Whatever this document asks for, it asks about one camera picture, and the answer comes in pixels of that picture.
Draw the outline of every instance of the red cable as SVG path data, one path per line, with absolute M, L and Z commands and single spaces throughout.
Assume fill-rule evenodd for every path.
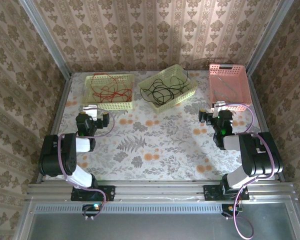
M 95 76 L 97 75 L 107 75 L 108 77 L 112 78 L 112 82 L 99 89 L 100 92 L 97 92 L 93 87 L 93 81 Z M 122 82 L 122 84 L 124 86 L 124 89 L 118 90 L 119 84 L 117 82 L 117 79 L 115 79 L 114 77 L 106 73 L 95 73 L 90 83 L 90 87 L 93 91 L 92 97 L 96 102 L 100 102 L 100 103 L 103 103 L 104 100 L 107 100 L 109 103 L 112 103 L 114 98 L 118 98 L 118 97 L 122 97 L 122 100 L 124 102 L 131 102 L 133 83 L 131 83 L 130 88 L 128 88 L 124 82 Z

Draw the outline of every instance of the damask wallpaper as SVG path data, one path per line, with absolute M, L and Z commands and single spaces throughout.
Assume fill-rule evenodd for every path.
M 294 1 L 252 75 L 267 125 L 300 200 L 300 0 Z
M 280 0 L 35 0 L 72 72 L 248 63 Z
M 11 239 L 64 80 L 17 0 L 0 0 L 0 240 Z

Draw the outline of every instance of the orange flower pattern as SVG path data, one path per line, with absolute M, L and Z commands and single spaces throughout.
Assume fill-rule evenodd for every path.
M 137 84 L 156 72 L 131 73 Z M 76 101 L 80 99 L 82 79 L 89 75 L 91 73 L 73 74 L 68 96 L 72 104 L 65 107 L 59 133 L 77 131 L 74 119 L 81 111 L 81 104 L 73 105 L 74 97 Z M 97 139 L 93 152 L 78 153 L 80 166 L 102 180 L 219 180 L 223 174 L 237 168 L 241 162 L 240 153 L 218 150 L 213 142 L 213 128 L 198 122 L 198 110 L 209 110 L 208 72 L 191 70 L 189 76 L 198 81 L 195 95 L 159 115 L 135 87 L 134 109 L 112 112 L 116 122 L 113 132 Z M 237 112 L 233 120 L 233 131 L 243 132 L 251 115 L 248 111 Z M 98 129 L 96 135 L 106 133 L 111 127 L 112 120 L 109 127 Z M 258 123 L 253 131 L 260 131 Z

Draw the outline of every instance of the black cable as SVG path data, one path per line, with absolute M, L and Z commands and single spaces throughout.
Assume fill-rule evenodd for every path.
M 89 213 L 89 214 L 92 215 L 93 217 L 96 216 L 102 210 L 103 206 L 104 206 L 103 204 L 101 206 L 99 206 L 99 210 L 95 211 L 95 214 L 94 213 Z M 86 218 L 87 212 L 89 212 L 88 211 L 89 209 L 97 210 L 94 206 L 85 206 L 83 208 L 83 216 L 84 216 L 84 218 Z
M 153 83 L 151 84 L 151 86 L 148 89 L 140 88 L 140 94 L 145 101 L 147 101 L 149 103 L 153 103 L 157 106 L 162 106 L 162 105 L 168 103 L 169 101 L 175 99 L 179 95 L 183 94 L 184 93 L 183 90 L 185 88 L 187 90 L 189 90 L 189 88 L 188 88 L 189 84 L 186 85 L 186 82 L 188 81 L 188 77 L 189 77 L 188 71 L 186 72 L 186 80 L 185 81 L 182 81 L 180 78 L 178 78 L 176 76 L 172 76 L 170 78 L 170 83 L 173 78 L 176 78 L 178 80 L 178 84 L 174 84 L 171 86 L 167 86 L 166 84 L 164 84 L 162 79 L 157 78 L 153 81 Z M 154 101 L 145 99 L 142 94 L 142 91 L 146 94 L 147 94 L 147 92 L 149 92 L 147 94 L 147 96 L 149 97 L 151 95 L 152 98 L 154 99 Z

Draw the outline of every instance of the patterned tablecloth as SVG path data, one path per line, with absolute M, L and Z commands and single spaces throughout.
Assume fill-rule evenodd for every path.
M 238 151 L 219 150 L 213 128 L 198 122 L 199 109 L 209 110 L 208 71 L 189 71 L 191 79 L 198 81 L 196 93 L 160 115 L 142 99 L 137 87 L 157 71 L 130 73 L 135 75 L 133 110 L 113 111 L 113 131 L 97 139 L 93 152 L 78 153 L 78 165 L 99 180 L 219 180 L 241 164 Z M 59 134 L 77 131 L 84 81 L 91 75 L 72 75 Z M 234 132 L 242 132 L 252 116 L 247 110 L 234 112 L 233 120 Z M 96 134 L 107 132 L 109 127 L 98 129 Z M 252 131 L 260 131 L 257 122 Z

